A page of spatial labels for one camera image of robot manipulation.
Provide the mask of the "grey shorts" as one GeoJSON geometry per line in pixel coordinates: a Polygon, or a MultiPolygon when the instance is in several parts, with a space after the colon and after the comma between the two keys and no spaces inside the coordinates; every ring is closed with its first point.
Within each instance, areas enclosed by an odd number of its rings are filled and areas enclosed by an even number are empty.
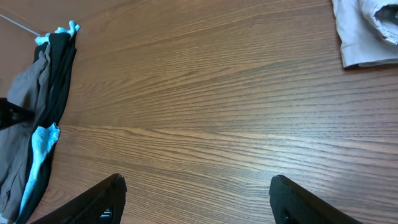
{"type": "Polygon", "coordinates": [[[7,93],[8,102],[35,114],[30,121],[1,130],[1,220],[8,222],[17,218],[25,190],[30,137],[47,99],[50,50],[46,45],[38,59],[14,78],[7,93]]]}

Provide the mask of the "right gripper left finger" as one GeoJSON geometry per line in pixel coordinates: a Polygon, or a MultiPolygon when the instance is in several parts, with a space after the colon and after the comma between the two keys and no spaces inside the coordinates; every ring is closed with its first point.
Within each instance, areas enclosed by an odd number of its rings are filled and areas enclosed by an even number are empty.
{"type": "Polygon", "coordinates": [[[33,224],[120,224],[126,181],[113,174],[33,224]]]}

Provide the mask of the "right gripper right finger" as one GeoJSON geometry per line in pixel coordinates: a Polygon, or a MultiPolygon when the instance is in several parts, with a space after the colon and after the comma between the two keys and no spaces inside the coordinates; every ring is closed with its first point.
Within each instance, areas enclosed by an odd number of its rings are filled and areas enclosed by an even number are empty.
{"type": "Polygon", "coordinates": [[[269,196],[276,224],[361,224],[284,175],[271,179],[269,196]]]}

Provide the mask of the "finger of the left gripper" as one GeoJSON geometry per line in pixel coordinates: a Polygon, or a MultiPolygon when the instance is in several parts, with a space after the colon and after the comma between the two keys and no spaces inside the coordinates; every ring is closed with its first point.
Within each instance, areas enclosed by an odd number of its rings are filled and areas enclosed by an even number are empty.
{"type": "Polygon", "coordinates": [[[1,98],[1,130],[15,124],[34,119],[34,112],[1,98]]]}

